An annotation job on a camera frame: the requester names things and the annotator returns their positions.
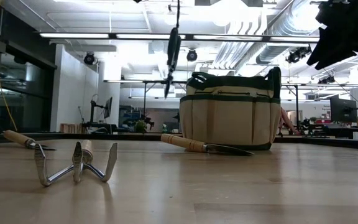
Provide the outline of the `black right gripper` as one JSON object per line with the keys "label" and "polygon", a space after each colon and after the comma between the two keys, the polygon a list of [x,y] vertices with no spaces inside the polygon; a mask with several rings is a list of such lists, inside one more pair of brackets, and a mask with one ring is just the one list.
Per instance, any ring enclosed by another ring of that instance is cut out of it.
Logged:
{"label": "black right gripper", "polygon": [[327,0],[318,6],[319,41],[307,65],[321,70],[358,53],[358,0]]}

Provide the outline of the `beige green gardening bag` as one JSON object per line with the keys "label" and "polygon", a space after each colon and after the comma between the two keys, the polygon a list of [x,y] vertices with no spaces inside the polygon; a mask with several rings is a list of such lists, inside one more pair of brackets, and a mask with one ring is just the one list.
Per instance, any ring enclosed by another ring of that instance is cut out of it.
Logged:
{"label": "beige green gardening bag", "polygon": [[181,133],[210,144],[268,150],[281,117],[280,90],[279,67],[264,77],[194,72],[180,99]]}

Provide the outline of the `dark green pruning shears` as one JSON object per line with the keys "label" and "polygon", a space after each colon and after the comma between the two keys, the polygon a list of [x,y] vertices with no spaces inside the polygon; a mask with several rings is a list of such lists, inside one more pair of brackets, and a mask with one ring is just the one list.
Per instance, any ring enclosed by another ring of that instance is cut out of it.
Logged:
{"label": "dark green pruning shears", "polygon": [[168,65],[168,75],[166,79],[166,86],[164,90],[164,98],[168,96],[170,85],[173,81],[173,72],[177,66],[178,54],[181,44],[181,37],[178,32],[180,26],[180,0],[177,0],[177,18],[176,25],[170,32],[170,38],[168,41],[167,49],[167,65]]}

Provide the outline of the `wide wooden-handled garden trowel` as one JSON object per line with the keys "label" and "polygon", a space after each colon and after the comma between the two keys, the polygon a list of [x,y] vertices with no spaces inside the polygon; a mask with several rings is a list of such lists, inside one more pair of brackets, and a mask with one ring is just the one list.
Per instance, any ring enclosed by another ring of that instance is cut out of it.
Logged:
{"label": "wide wooden-handled garden trowel", "polygon": [[209,144],[202,141],[187,139],[171,134],[162,134],[160,140],[162,142],[183,147],[190,152],[201,153],[215,153],[215,154],[229,154],[235,156],[253,156],[253,152],[245,151],[230,146],[223,146],[217,144]]}

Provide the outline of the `three-prong wooden-handled hand rake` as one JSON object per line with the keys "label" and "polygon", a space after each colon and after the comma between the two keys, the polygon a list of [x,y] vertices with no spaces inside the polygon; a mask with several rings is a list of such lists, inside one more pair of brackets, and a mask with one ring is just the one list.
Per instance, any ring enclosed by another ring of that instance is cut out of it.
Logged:
{"label": "three-prong wooden-handled hand rake", "polygon": [[40,183],[44,187],[48,187],[65,174],[73,171],[73,181],[78,183],[81,180],[82,172],[85,169],[90,170],[102,182],[107,182],[111,176],[114,166],[117,161],[118,143],[114,142],[109,150],[108,162],[105,171],[101,171],[94,165],[93,161],[93,143],[90,140],[78,141],[72,155],[72,163],[70,166],[54,173],[51,176],[47,175],[47,159],[44,153],[44,148],[40,144],[35,145],[34,161],[37,168],[37,174]]}

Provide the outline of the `narrow wooden-handled garden trowel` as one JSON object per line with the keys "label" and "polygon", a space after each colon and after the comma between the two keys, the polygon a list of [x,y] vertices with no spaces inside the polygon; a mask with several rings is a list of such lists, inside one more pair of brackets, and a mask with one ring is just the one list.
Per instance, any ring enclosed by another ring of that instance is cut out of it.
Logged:
{"label": "narrow wooden-handled garden trowel", "polygon": [[3,136],[12,142],[24,146],[26,149],[35,149],[37,147],[37,142],[34,139],[15,131],[6,130],[3,132]]}

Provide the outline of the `black ceiling spotlight cluster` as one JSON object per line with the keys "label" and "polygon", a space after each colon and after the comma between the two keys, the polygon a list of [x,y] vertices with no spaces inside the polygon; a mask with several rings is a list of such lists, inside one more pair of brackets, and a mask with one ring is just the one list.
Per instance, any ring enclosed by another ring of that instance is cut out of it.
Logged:
{"label": "black ceiling spotlight cluster", "polygon": [[301,59],[305,58],[307,55],[312,53],[311,47],[297,47],[294,50],[291,50],[289,55],[286,57],[288,63],[297,63]]}
{"label": "black ceiling spotlight cluster", "polygon": [[334,79],[334,76],[332,75],[328,75],[328,76],[325,76],[325,77],[322,77],[318,80],[318,84],[330,84],[330,83],[335,83],[335,79]]}

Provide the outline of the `white LED light bar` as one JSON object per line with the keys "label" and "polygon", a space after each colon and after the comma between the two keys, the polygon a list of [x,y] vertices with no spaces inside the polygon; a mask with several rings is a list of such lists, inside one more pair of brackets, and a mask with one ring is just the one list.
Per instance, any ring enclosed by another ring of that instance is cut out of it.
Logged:
{"label": "white LED light bar", "polygon": [[168,40],[170,34],[116,34],[116,39],[125,40]]}
{"label": "white LED light bar", "polygon": [[259,36],[239,36],[239,35],[194,35],[196,40],[222,40],[222,41],[260,41],[262,37]]}
{"label": "white LED light bar", "polygon": [[271,37],[271,42],[306,42],[306,43],[315,43],[319,41],[319,37],[295,37],[295,36],[280,36],[280,37]]}
{"label": "white LED light bar", "polygon": [[41,37],[56,39],[108,39],[108,34],[85,34],[85,33],[40,33]]}

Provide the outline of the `black computer monitor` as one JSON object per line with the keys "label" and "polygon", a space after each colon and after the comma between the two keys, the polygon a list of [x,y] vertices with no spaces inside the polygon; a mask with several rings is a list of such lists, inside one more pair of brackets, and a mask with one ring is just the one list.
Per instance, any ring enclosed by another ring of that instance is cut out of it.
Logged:
{"label": "black computer monitor", "polygon": [[111,107],[112,107],[112,97],[110,97],[106,101],[106,104],[104,106],[104,113],[103,113],[104,118],[110,117],[110,115],[111,115]]}
{"label": "black computer monitor", "polygon": [[342,123],[357,122],[357,104],[354,100],[344,100],[337,96],[330,98],[331,121]]}

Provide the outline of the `person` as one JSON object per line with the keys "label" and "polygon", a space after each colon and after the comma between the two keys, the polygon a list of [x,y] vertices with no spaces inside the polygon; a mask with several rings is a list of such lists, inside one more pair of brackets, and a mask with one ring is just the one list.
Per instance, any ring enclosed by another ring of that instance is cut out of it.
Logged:
{"label": "person", "polygon": [[281,108],[280,113],[280,121],[279,121],[279,132],[281,132],[283,125],[285,125],[294,135],[300,135],[301,133],[295,129],[293,123],[290,121],[289,117],[287,116],[286,111]]}

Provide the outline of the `dark background desk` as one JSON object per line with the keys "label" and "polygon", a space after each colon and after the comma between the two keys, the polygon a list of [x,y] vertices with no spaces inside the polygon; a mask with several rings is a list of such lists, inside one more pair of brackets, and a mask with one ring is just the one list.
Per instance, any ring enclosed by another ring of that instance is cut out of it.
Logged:
{"label": "dark background desk", "polygon": [[301,125],[300,133],[307,136],[334,136],[335,138],[353,139],[358,133],[358,126],[342,126],[340,124],[307,124]]}

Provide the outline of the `small green potted plant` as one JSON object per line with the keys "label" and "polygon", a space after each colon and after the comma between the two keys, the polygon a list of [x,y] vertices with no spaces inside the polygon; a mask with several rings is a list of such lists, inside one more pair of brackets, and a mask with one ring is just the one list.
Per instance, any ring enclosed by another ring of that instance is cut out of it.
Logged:
{"label": "small green potted plant", "polygon": [[146,133],[147,132],[147,123],[144,120],[136,121],[134,125],[134,131],[136,133]]}

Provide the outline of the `black overhead rig beam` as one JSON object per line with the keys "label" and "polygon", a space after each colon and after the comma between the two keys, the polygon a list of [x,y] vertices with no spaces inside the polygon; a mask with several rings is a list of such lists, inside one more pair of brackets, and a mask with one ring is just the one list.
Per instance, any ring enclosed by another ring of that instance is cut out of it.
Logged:
{"label": "black overhead rig beam", "polygon": [[[40,33],[57,33],[57,32],[40,32]],[[97,40],[125,40],[125,39],[116,39],[116,34],[146,34],[146,33],[85,33],[85,34],[108,34],[108,39],[97,39]],[[196,40],[194,39],[194,35],[228,35],[228,34],[179,34],[181,39],[184,41],[204,41],[204,42],[234,42],[234,41],[222,41],[222,40]],[[248,35],[248,36],[259,36],[262,37],[262,40],[255,41],[255,42],[265,42],[265,43],[289,43],[289,42],[271,42],[271,37],[279,37],[279,36],[273,36],[273,35]],[[295,37],[317,37],[317,36],[295,36]],[[299,44],[315,44],[315,43],[306,43],[306,42],[296,42]]]}

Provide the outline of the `wooden crate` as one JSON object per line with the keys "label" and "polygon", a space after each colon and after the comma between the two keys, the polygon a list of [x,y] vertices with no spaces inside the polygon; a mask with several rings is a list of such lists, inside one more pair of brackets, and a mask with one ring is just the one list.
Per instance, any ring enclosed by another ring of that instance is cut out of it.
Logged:
{"label": "wooden crate", "polygon": [[65,134],[83,134],[82,124],[61,123],[60,132]]}

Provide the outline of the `silver ventilation duct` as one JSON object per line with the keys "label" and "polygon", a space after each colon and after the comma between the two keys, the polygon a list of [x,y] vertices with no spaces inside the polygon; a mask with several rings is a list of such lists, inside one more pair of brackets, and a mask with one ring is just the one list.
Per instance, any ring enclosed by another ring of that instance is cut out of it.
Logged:
{"label": "silver ventilation duct", "polygon": [[[293,0],[284,12],[266,30],[267,35],[310,35],[318,27],[315,19],[319,9],[317,4],[311,1],[320,0]],[[263,51],[256,56],[256,62],[269,64],[286,51],[288,47],[263,45]]]}

